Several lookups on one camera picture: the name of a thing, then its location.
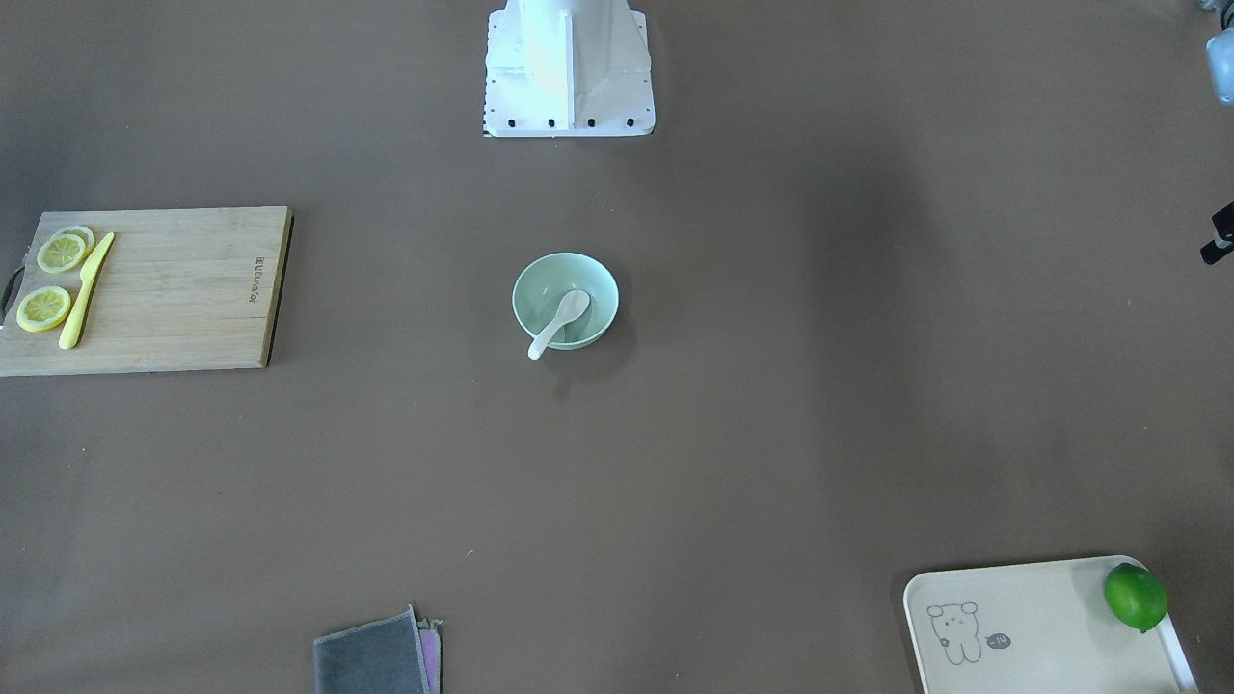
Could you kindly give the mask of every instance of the gray towel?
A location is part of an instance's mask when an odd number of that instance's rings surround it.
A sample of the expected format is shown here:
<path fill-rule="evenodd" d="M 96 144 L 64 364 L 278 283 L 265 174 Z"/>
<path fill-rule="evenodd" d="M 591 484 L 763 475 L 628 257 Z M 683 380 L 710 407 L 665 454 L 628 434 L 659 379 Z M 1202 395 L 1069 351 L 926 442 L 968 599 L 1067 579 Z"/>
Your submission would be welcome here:
<path fill-rule="evenodd" d="M 417 622 L 408 606 L 401 615 L 322 636 L 312 643 L 317 694 L 438 694 L 439 625 Z"/>

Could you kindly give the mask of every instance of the white mounting plate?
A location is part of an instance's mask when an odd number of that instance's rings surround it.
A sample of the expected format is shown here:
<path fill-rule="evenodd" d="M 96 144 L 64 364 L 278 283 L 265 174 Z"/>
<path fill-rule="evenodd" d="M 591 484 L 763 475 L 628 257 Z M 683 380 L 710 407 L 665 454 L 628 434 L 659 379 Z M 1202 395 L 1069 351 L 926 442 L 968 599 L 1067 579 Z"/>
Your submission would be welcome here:
<path fill-rule="evenodd" d="M 506 10 L 489 15 L 489 49 Z M 631 10 L 647 44 L 647 16 Z M 655 128 L 655 101 L 650 73 L 613 73 L 586 99 L 578 114 L 579 127 L 569 127 L 560 105 L 540 91 L 524 72 L 486 70 L 484 85 L 485 137 L 627 137 Z M 589 119 L 595 126 L 589 126 Z"/>
<path fill-rule="evenodd" d="M 1130 557 L 923 573 L 905 612 L 926 694 L 1175 694 L 1196 680 L 1170 615 L 1146 633 L 1106 605 Z"/>

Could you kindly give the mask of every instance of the light green bowl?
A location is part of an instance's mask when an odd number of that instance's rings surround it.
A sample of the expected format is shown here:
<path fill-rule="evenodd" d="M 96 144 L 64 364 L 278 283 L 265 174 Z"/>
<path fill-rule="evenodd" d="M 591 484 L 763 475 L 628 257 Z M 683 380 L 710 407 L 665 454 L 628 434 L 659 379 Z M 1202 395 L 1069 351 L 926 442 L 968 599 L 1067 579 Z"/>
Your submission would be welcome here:
<path fill-rule="evenodd" d="M 591 304 L 579 320 L 557 331 L 548 346 L 578 349 L 595 342 L 617 316 L 617 282 L 607 268 L 581 253 L 553 253 L 527 265 L 511 299 L 518 325 L 532 337 L 539 335 L 571 289 L 590 294 Z"/>

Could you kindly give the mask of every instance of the bear drawing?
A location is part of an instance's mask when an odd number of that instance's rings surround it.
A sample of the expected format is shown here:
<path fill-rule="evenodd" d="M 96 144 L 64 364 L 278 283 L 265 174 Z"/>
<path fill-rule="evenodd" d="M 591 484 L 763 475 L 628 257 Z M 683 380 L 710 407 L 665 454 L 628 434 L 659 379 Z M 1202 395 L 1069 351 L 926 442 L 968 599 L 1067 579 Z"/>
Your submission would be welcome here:
<path fill-rule="evenodd" d="M 946 659 L 953 666 L 964 661 L 975 663 L 981 659 L 981 641 L 977 640 L 977 604 L 930 605 L 927 610 L 934 636 L 946 651 Z"/>

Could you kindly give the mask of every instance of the yellow knife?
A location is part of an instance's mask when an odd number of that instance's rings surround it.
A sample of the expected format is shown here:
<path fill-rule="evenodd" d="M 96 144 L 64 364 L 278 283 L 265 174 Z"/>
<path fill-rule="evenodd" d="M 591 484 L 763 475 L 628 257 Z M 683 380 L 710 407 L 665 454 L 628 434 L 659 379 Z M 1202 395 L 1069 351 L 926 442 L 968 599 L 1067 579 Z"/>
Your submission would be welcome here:
<path fill-rule="evenodd" d="M 99 265 L 102 264 L 102 258 L 107 254 L 115 238 L 115 233 L 104 236 L 102 241 L 90 252 L 90 257 L 81 264 L 81 291 L 78 291 L 78 298 L 73 301 L 69 317 L 64 319 L 64 328 L 60 330 L 60 349 L 77 347 L 78 340 L 81 338 L 81 324 L 85 322 L 85 307 L 90 303 L 90 293 L 94 291 L 94 280 L 99 277 Z"/>

